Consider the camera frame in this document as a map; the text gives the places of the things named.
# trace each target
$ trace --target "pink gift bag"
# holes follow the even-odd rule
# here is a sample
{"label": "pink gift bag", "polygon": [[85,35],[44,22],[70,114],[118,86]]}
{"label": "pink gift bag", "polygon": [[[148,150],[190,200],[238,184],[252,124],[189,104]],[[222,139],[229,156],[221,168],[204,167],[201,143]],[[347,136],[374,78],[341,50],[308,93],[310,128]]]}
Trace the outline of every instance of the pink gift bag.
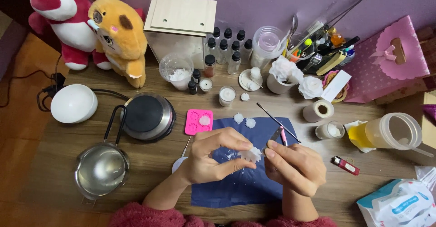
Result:
{"label": "pink gift bag", "polygon": [[[401,41],[404,51],[406,61],[403,63],[395,62],[402,59],[402,54],[397,53],[401,47],[391,43],[396,38]],[[409,16],[399,19],[354,49],[356,57],[343,68],[352,76],[345,102],[366,103],[430,74]]]}

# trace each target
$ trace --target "red lighter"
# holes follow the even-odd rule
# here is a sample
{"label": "red lighter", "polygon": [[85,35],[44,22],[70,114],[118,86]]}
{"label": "red lighter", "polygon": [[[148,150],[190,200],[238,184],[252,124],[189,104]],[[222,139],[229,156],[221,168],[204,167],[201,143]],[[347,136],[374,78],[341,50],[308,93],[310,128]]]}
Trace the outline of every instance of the red lighter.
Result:
{"label": "red lighter", "polygon": [[337,165],[338,167],[344,169],[345,171],[348,171],[349,173],[353,174],[353,175],[359,175],[360,169],[353,166],[352,164],[350,164],[349,162],[347,162],[346,160],[342,159],[339,156],[335,156],[331,159],[331,163]]}

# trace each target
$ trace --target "fuzzy sweater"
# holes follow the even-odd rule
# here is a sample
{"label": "fuzzy sweater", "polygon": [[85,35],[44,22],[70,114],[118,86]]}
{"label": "fuzzy sweater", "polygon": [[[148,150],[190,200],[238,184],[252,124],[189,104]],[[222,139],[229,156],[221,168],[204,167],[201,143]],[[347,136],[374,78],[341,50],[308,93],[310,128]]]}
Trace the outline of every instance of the fuzzy sweater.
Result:
{"label": "fuzzy sweater", "polygon": [[[113,214],[108,227],[214,227],[213,223],[199,217],[183,214],[175,209],[160,211],[139,205],[137,202],[127,204]],[[327,217],[320,217],[311,222],[299,222],[284,216],[270,220],[266,225],[255,222],[234,222],[232,227],[336,227]]]}

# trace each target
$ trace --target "orange bottle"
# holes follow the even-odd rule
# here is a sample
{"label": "orange bottle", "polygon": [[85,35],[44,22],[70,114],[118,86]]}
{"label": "orange bottle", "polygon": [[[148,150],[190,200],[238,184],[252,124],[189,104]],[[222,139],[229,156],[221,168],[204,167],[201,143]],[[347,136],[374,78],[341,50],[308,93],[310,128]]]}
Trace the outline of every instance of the orange bottle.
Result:
{"label": "orange bottle", "polygon": [[328,34],[330,35],[330,41],[333,43],[333,46],[340,47],[345,43],[345,38],[336,32],[335,27],[331,27],[328,30]]}

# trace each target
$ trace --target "white rose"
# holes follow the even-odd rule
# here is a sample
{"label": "white rose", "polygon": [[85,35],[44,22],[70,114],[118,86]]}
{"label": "white rose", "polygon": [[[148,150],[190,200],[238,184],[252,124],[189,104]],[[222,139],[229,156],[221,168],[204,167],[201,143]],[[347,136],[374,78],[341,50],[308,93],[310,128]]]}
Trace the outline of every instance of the white rose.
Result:
{"label": "white rose", "polygon": [[302,73],[302,71],[299,68],[295,67],[291,69],[291,72],[289,73],[288,76],[288,81],[290,83],[297,83],[297,82],[302,82],[303,78],[304,78],[304,74]]}
{"label": "white rose", "polygon": [[280,55],[280,57],[272,63],[269,73],[273,74],[279,82],[282,82],[288,79],[291,70],[296,67],[294,62],[290,62],[287,58]]}
{"label": "white rose", "polygon": [[298,86],[298,90],[302,93],[305,99],[312,99],[323,94],[323,83],[320,79],[313,76],[303,78]]}

